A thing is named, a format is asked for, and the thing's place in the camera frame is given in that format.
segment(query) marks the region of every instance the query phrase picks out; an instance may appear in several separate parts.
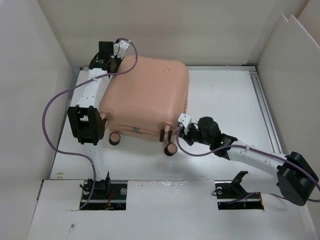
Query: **suitcase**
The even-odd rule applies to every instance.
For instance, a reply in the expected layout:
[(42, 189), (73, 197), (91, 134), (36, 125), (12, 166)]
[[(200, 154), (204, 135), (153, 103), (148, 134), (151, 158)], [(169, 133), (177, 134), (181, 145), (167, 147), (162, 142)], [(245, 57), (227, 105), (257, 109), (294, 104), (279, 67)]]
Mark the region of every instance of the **suitcase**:
[[(118, 70), (132, 67), (135, 56), (126, 56)], [(174, 155), (178, 117), (188, 106), (189, 71), (174, 60), (138, 57), (133, 70), (111, 78), (100, 102), (107, 119), (109, 142), (117, 145), (121, 134), (160, 141), (164, 152)]]

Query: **end effector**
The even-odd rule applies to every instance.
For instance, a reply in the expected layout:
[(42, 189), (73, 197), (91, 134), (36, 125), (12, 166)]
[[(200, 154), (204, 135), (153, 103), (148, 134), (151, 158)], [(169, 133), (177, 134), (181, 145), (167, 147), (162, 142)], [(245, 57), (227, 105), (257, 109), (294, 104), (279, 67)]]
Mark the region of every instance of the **end effector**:
[[(178, 125), (182, 127), (179, 137), (185, 140), (189, 146), (200, 143), (209, 146), (212, 151), (222, 146), (231, 145), (238, 140), (236, 137), (221, 133), (219, 125), (209, 116), (201, 117), (197, 123), (193, 123), (190, 116), (182, 113), (178, 118)], [(229, 160), (228, 150), (229, 148), (225, 148), (214, 154)]]
[(128, 48), (129, 43), (124, 40), (99, 41), (99, 52), (91, 60), (89, 69), (101, 69), (108, 73), (116, 73)]

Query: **white panel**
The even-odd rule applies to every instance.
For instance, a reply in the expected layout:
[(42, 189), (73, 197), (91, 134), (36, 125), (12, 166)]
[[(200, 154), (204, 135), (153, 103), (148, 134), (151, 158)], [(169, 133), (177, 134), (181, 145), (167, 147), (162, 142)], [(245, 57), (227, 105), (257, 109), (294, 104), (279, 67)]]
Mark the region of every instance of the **white panel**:
[(129, 38), (146, 57), (189, 65), (246, 64), (276, 0), (39, 0), (70, 62), (98, 41)]
[[(284, 152), (301, 153), (320, 176), (320, 47), (292, 16), (283, 16), (258, 65)], [(319, 199), (315, 190), (312, 198)], [(319, 203), (309, 203), (320, 231)]]
[(212, 181), (130, 181), (127, 210), (71, 211), (81, 182), (44, 182), (28, 240), (318, 240), (307, 207), (268, 194), (264, 210), (218, 210)]
[[(210, 116), (219, 124), (223, 133), (236, 136), (244, 142), (271, 151), (265, 122), (262, 118), (256, 93), (247, 70), (232, 68), (190, 68), (190, 87), (187, 114), (193, 121)], [(78, 84), (88, 74), (81, 72)], [(83, 88), (74, 92), (71, 105), (78, 102)], [(208, 152), (208, 146), (195, 143), (189, 147), (192, 153)], [(199, 180), (233, 179), (241, 170), (247, 169), (263, 178), (266, 174), (238, 162), (230, 162), (211, 154), (205, 157), (191, 157), (178, 152), (172, 157), (164, 154), (163, 144), (143, 139), (121, 136), (119, 145), (109, 144), (109, 133), (101, 141), (104, 175), (110, 171), (114, 180)], [(85, 153), (84, 148), (72, 135), (67, 120), (59, 148), (63, 151)], [(90, 163), (82, 157), (57, 154), (51, 172), (52, 179), (92, 178)]]
[[(0, 239), (26, 239), (42, 178), (54, 152), (42, 134), (49, 99), (72, 72), (36, 0), (0, 0)], [(53, 104), (48, 133), (56, 143), (67, 96)]]
[(320, 1), (310, 0), (303, 12), (298, 18), (298, 21), (320, 45)]
[(277, 0), (267, 21), (265, 22), (258, 40), (255, 43), (248, 63), (259, 63), (263, 50), (265, 49), (270, 35), (277, 25), (281, 15), (285, 15), (287, 18), (290, 17), (290, 15), (294, 15), (296, 17), (299, 16), (308, 1), (309, 0)]

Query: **white wall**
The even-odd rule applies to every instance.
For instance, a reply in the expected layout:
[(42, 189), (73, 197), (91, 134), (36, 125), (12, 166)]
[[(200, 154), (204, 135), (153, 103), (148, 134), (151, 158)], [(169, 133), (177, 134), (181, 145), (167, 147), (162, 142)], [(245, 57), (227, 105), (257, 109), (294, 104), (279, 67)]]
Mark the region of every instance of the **white wall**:
[[(301, 153), (320, 177), (320, 47), (293, 16), (283, 16), (258, 65), (285, 153)], [(320, 199), (316, 189), (312, 199)], [(308, 203), (320, 234), (319, 203)]]
[(281, 14), (308, 0), (38, 0), (70, 62), (87, 66), (98, 41), (119, 37), (139, 54), (189, 65), (258, 63)]
[(320, 45), (320, 0), (310, 0), (298, 20)]
[[(69, 87), (70, 65), (36, 0), (0, 0), (0, 239), (26, 239), (54, 152), (41, 117), (46, 102)], [(67, 96), (47, 117), (56, 143)]]
[(299, 17), (309, 0), (277, 0), (255, 43), (248, 63), (257, 64), (281, 15)]

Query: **white table surface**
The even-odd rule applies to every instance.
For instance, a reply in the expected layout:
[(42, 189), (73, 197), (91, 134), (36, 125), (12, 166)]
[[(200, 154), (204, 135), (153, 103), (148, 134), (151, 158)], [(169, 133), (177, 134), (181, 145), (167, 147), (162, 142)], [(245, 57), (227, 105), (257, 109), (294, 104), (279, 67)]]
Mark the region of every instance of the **white table surface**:
[[(87, 75), (82, 71), (78, 83)], [(82, 91), (74, 93), (71, 105)], [(247, 68), (190, 68), (188, 113), (193, 119), (211, 116), (224, 133), (271, 152), (261, 109)], [(179, 151), (167, 157), (161, 143), (125, 136), (117, 146), (109, 145), (105, 137), (102, 146), (111, 179), (131, 180), (126, 210), (76, 210), (82, 191), (79, 184), (92, 177), (91, 166), (80, 157), (57, 154), (53, 180), (44, 182), (28, 240), (318, 239), (307, 206), (269, 194), (262, 195), (265, 210), (218, 210), (217, 199), (211, 196), (214, 179), (233, 179), (241, 170), (257, 179), (268, 177), (259, 170), (214, 155), (196, 158)], [(183, 146), (193, 153), (208, 150), (200, 144)], [(59, 148), (84, 152), (72, 137), (68, 120)]]
[(44, 181), (28, 240), (318, 239), (306, 206), (269, 194), (264, 210), (218, 210), (213, 180), (129, 181), (120, 211), (76, 210), (81, 183)]
[[(271, 142), (267, 133), (260, 105), (248, 70), (254, 67), (190, 67), (190, 87), (187, 114), (194, 121), (204, 116), (213, 117), (223, 133), (271, 152)], [(88, 72), (81, 71), (78, 84), (87, 80)], [(74, 106), (84, 88), (78, 88), (72, 97)], [(195, 143), (189, 147), (192, 153), (205, 153), (208, 146)], [(178, 151), (167, 157), (160, 142), (121, 136), (119, 145), (109, 144), (109, 134), (101, 141), (104, 168), (113, 180), (203, 180), (233, 179), (241, 170), (248, 170), (258, 178), (268, 177), (262, 171), (238, 162), (230, 162), (211, 154), (205, 157), (191, 157)], [(84, 148), (72, 136), (69, 120), (63, 127), (59, 149), (85, 153)], [(82, 157), (57, 154), (51, 179), (92, 178), (92, 168)]]

